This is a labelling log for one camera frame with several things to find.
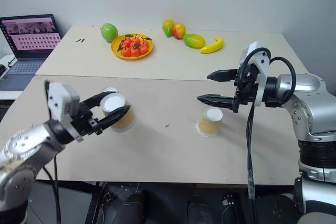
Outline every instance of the laptop screen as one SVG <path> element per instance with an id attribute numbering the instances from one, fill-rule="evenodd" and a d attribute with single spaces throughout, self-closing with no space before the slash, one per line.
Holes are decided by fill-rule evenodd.
<path id="1" fill-rule="evenodd" d="M 0 18 L 0 28 L 17 58 L 46 58 L 61 40 L 51 14 Z"/>

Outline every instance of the laptop keyboard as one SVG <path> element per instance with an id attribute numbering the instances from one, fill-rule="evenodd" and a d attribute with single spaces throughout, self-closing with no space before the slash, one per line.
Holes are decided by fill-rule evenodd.
<path id="1" fill-rule="evenodd" d="M 10 68 L 7 74 L 35 74 L 39 67 L 43 64 L 43 61 L 37 62 L 17 62 Z"/>

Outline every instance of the laptop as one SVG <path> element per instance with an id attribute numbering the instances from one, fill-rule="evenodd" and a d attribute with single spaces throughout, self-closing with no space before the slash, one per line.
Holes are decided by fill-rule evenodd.
<path id="1" fill-rule="evenodd" d="M 0 18 L 0 29 L 17 59 L 0 79 L 0 90 L 24 90 L 61 40 L 54 16 Z"/>

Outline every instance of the plastic fruit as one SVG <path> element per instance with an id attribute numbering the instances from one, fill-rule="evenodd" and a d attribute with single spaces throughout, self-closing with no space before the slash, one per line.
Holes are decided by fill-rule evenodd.
<path id="1" fill-rule="evenodd" d="M 139 47 L 140 54 L 144 55 L 148 53 L 148 47 L 147 46 L 140 46 Z"/>
<path id="2" fill-rule="evenodd" d="M 129 47 L 123 47 L 121 53 L 124 57 L 131 57 L 131 50 Z"/>
<path id="3" fill-rule="evenodd" d="M 132 42 L 130 43 L 130 48 L 137 49 L 139 46 L 140 46 L 140 43 L 139 43 L 139 42 L 134 42 L 134 41 L 132 41 Z"/>
<path id="4" fill-rule="evenodd" d="M 184 43 L 192 48 L 202 48 L 205 46 L 205 39 L 198 34 L 186 34 L 183 36 Z"/>
<path id="5" fill-rule="evenodd" d="M 174 26 L 174 21 L 172 19 L 166 19 L 162 23 L 162 29 L 164 31 L 164 34 L 166 34 L 167 37 L 172 36 L 173 26 Z"/>
<path id="6" fill-rule="evenodd" d="M 127 43 L 127 41 L 123 41 L 121 43 L 121 47 L 129 47 L 130 45 Z"/>
<path id="7" fill-rule="evenodd" d="M 132 38 L 132 42 L 136 42 L 140 44 L 140 39 L 135 36 L 134 38 Z"/>
<path id="8" fill-rule="evenodd" d="M 185 35 L 185 27 L 183 24 L 178 23 L 173 27 L 173 36 L 176 39 L 182 39 Z"/>
<path id="9" fill-rule="evenodd" d="M 114 25 L 105 23 L 101 26 L 101 36 L 111 43 L 118 36 L 118 30 Z"/>
<path id="10" fill-rule="evenodd" d="M 125 44 L 127 47 L 130 46 L 132 40 L 128 37 L 126 37 L 124 40 L 123 40 L 123 44 Z"/>
<path id="11" fill-rule="evenodd" d="M 131 56 L 132 57 L 140 56 L 140 51 L 138 50 L 138 48 L 134 48 L 134 47 L 131 48 Z"/>
<path id="12" fill-rule="evenodd" d="M 220 50 L 224 46 L 224 39 L 223 38 L 215 38 L 215 43 L 207 45 L 200 49 L 200 52 L 203 54 L 208 54 L 210 52 L 214 52 Z"/>
<path id="13" fill-rule="evenodd" d="M 146 47 L 149 47 L 149 43 L 148 43 L 147 40 L 144 40 L 144 39 L 142 38 L 142 41 L 140 41 L 140 46 L 146 46 Z"/>

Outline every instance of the mango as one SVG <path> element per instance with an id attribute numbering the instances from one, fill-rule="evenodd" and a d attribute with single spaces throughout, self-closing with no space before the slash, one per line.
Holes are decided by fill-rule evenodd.
<path id="1" fill-rule="evenodd" d="M 172 34 L 173 34 L 173 26 L 174 26 L 174 21 L 172 19 L 166 19 L 162 23 L 162 29 L 164 31 L 164 34 L 166 34 L 167 37 L 172 36 Z"/>
<path id="2" fill-rule="evenodd" d="M 182 39 L 184 35 L 185 35 L 185 26 L 181 23 L 177 23 L 173 27 L 173 36 L 175 37 L 175 39 Z"/>
<path id="3" fill-rule="evenodd" d="M 184 43 L 192 48 L 202 48 L 205 46 L 205 39 L 198 34 L 186 34 L 183 36 Z"/>

